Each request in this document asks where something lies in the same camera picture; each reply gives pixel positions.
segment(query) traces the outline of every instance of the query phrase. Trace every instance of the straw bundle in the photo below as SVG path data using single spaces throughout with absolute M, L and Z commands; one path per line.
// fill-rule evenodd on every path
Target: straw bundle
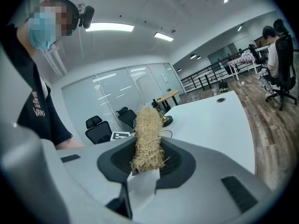
M 135 119 L 137 137 L 136 153 L 131 162 L 132 170 L 138 172 L 156 170 L 164 167 L 164 151 L 160 146 L 162 121 L 159 113 L 152 107 L 141 108 Z

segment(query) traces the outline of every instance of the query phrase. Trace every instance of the black slot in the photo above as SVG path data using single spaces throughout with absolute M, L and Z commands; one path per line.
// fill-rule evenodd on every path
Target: black slot
M 65 163 L 65 162 L 70 162 L 70 161 L 73 161 L 73 160 L 75 160 L 75 159 L 79 159 L 79 158 L 81 158 L 79 155 L 77 155 L 77 154 L 73 154 L 73 155 L 70 155 L 70 156 L 66 156 L 66 157 L 61 158 L 61 161 L 62 161 L 63 163 Z
M 236 177 L 225 177 L 222 178 L 221 181 L 233 198 L 241 213 L 246 212 L 257 204 L 257 200 L 248 192 L 248 190 L 242 185 L 242 183 L 240 183 L 240 181 Z

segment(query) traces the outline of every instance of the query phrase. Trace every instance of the black t-shirt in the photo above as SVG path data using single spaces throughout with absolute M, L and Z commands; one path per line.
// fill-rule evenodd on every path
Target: black t-shirt
M 47 139 L 57 145 L 72 137 L 68 132 L 53 105 L 50 88 L 45 98 L 42 82 L 35 62 L 16 36 L 17 28 L 10 25 L 1 35 L 1 42 L 7 56 L 23 79 L 32 88 L 18 119 L 18 124 L 35 131 L 41 139 Z

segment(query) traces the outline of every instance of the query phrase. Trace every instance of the white shirt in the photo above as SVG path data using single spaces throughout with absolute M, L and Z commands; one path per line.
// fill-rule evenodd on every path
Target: white shirt
M 270 70 L 271 76 L 277 78 L 278 77 L 278 55 L 275 47 L 275 43 L 271 44 L 268 48 L 269 57 L 268 57 L 268 66 L 272 66 L 272 70 Z M 294 76 L 292 66 L 290 66 L 291 78 Z

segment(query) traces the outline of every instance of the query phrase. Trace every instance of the office chair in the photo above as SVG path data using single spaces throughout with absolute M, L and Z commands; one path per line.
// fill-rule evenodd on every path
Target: office chair
M 265 64 L 265 58 L 260 58 L 260 56 L 258 55 L 258 53 L 256 52 L 256 49 L 254 48 L 253 45 L 249 44 L 249 50 L 251 51 L 253 57 L 255 58 L 256 60 L 256 64 L 257 65 L 264 65 Z
M 129 125 L 132 129 L 134 129 L 134 120 L 136 119 L 137 115 L 132 110 L 128 110 L 127 107 L 123 107 L 121 110 L 116 111 L 118 112 L 119 116 L 118 119 L 125 124 Z
M 103 121 L 99 116 L 93 116 L 85 123 L 87 128 L 85 135 L 93 144 L 110 141 L 112 131 L 107 121 Z
M 289 90 L 292 89 L 296 84 L 296 73 L 293 66 L 293 43 L 292 38 L 289 35 L 289 32 L 284 27 L 281 19 L 277 19 L 273 24 L 274 31 L 280 37 L 275 42 L 275 47 L 278 55 L 278 78 L 271 77 L 271 84 L 275 84 L 277 87 L 280 87 L 280 90 L 273 89 L 274 94 L 269 95 L 266 98 L 266 102 L 269 101 L 270 98 L 280 96 L 281 105 L 279 110 L 283 109 L 283 101 L 284 97 L 291 98 L 295 100 L 295 105 L 297 105 L 297 98 L 293 97 L 289 94 Z M 263 66 L 270 74 L 268 67 Z

